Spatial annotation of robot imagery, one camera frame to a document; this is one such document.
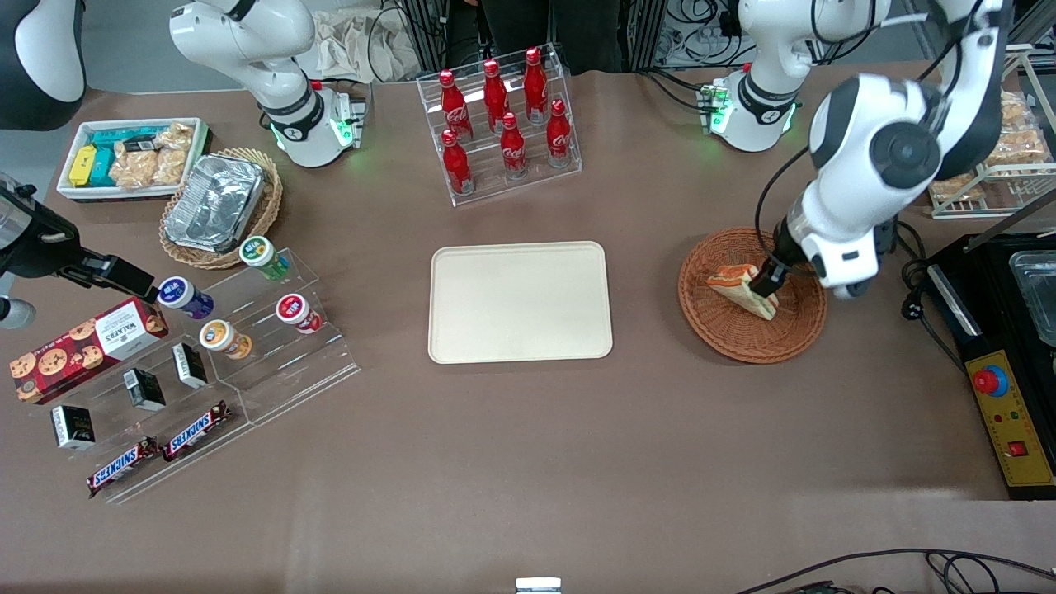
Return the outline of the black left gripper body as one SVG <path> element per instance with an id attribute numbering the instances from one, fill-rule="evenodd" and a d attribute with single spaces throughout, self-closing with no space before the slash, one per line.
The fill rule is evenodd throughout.
<path id="1" fill-rule="evenodd" d="M 815 268 L 799 242 L 794 239 L 787 217 L 775 227 L 771 259 L 782 268 Z"/>

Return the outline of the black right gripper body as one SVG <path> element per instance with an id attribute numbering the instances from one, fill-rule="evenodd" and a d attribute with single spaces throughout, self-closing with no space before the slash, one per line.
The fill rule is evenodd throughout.
<path id="1" fill-rule="evenodd" d="M 86 249 L 78 229 L 39 203 L 33 186 L 2 186 L 1 271 L 21 278 L 56 276 L 81 286 L 110 286 L 109 261 Z"/>

